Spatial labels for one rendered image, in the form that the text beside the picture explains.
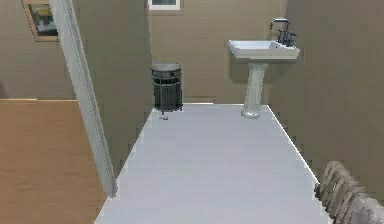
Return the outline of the white door frame post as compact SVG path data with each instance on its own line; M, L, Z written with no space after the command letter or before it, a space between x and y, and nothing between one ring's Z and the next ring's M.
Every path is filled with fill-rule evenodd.
M73 0L48 1L99 179L105 194L112 198L116 196L118 190L117 182L81 39L74 2Z

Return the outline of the black mesh trash can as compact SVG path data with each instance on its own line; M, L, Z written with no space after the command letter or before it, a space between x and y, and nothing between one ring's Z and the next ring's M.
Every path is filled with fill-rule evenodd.
M162 114L180 110L182 103L181 65L154 63L151 66L154 108Z

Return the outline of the white framed window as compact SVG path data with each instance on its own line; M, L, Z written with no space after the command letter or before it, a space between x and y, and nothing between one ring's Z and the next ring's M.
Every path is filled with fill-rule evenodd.
M180 10L181 0L148 0L150 10Z

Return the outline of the white pedestal sink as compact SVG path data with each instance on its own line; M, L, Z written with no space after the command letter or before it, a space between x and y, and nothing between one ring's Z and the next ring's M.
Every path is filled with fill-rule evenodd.
M249 77L241 115L257 119L260 117L266 69L270 64L294 62L299 57L300 49L276 40L229 40L228 47L235 59L248 64Z

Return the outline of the wood framed wall picture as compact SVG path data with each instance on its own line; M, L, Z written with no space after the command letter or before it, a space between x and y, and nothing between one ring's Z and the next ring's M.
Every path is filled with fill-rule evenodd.
M20 0L35 42L58 42L49 0Z

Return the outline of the dark metal faucet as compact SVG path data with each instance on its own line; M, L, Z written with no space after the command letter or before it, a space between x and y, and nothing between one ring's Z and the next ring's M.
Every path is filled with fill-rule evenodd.
M273 28L273 25L275 23L284 23L285 28L284 29L279 29L279 35L277 42L285 45L287 47L293 47L294 46L294 38L296 37L295 33L292 33L289 31L289 25L290 25L290 20L287 18L274 18L270 22L270 28Z

